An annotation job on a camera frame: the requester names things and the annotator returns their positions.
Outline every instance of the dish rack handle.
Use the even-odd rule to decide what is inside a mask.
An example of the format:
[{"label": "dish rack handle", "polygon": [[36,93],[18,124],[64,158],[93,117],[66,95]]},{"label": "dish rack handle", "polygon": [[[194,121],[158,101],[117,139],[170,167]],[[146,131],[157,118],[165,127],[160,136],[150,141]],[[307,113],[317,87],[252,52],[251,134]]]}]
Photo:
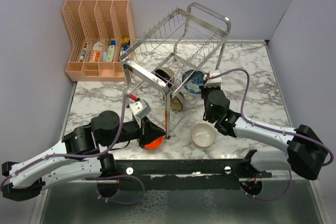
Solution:
[{"label": "dish rack handle", "polygon": [[191,3],[188,8],[187,8],[187,12],[188,13],[191,13],[191,7],[196,7],[198,9],[200,9],[201,11],[205,12],[205,13],[208,13],[210,14],[211,16],[215,17],[215,18],[218,18],[220,20],[222,20],[225,24],[226,24],[226,32],[229,34],[230,33],[230,30],[231,30],[231,22],[230,20],[225,17],[223,14],[220,14],[218,12],[216,12],[215,10],[212,10],[204,5],[201,5],[200,3],[197,3],[197,2],[193,2]]}]

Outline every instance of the blue patterned bowl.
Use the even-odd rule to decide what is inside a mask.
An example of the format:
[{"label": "blue patterned bowl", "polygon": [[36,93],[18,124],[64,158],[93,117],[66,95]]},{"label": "blue patterned bowl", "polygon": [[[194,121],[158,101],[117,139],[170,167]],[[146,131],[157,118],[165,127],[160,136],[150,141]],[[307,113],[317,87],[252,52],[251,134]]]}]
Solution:
[{"label": "blue patterned bowl", "polygon": [[[187,77],[194,71],[194,69],[188,70],[182,76],[182,82],[187,79]],[[203,85],[203,77],[204,73],[202,71],[197,71],[193,74],[191,80],[188,82],[184,88],[190,92],[191,94],[200,94],[201,90],[199,89],[201,85]]]}]

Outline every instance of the plastic organizer compartment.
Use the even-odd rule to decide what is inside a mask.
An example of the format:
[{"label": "plastic organizer compartment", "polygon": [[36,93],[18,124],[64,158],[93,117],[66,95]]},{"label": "plastic organizer compartment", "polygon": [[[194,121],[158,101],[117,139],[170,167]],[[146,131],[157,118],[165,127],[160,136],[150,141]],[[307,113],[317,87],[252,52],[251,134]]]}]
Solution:
[{"label": "plastic organizer compartment", "polygon": [[[72,81],[124,81],[119,60],[121,40],[130,38],[135,43],[135,33],[128,0],[67,0],[63,7],[72,51],[66,73]],[[110,40],[114,39],[116,49],[112,62],[102,61]],[[102,51],[98,62],[90,62],[90,51],[101,40]],[[86,45],[84,61],[80,56]]]}]

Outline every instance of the metal dish rack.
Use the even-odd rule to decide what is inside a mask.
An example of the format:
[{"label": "metal dish rack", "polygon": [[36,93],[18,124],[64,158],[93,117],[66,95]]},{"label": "metal dish rack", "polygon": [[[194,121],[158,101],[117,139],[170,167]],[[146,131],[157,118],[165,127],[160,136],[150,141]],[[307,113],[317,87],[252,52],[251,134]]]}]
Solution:
[{"label": "metal dish rack", "polygon": [[[192,15],[192,7],[222,20],[226,29]],[[187,11],[181,8],[173,10],[120,56],[127,83],[124,93],[139,95],[150,104],[152,111],[148,117],[165,128],[166,138],[170,138],[171,131],[188,111],[200,105],[201,96],[185,93],[186,104],[180,112],[171,110],[170,100],[185,90],[184,86],[193,73],[201,70],[211,57],[218,57],[215,69],[219,68],[230,29],[227,17],[199,3],[192,3]],[[130,57],[132,53],[135,53],[134,60]],[[162,67],[174,71],[167,83],[154,75]],[[182,82],[182,76],[190,69],[194,71]]]}]

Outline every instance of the white bowl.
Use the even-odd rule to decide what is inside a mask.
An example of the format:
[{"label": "white bowl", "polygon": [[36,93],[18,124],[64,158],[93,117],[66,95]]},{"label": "white bowl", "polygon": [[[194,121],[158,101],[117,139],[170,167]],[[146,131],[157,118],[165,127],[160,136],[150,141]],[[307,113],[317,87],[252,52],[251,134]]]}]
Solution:
[{"label": "white bowl", "polygon": [[191,139],[199,147],[209,147],[216,140],[216,132],[210,125],[199,123],[191,129]]}]

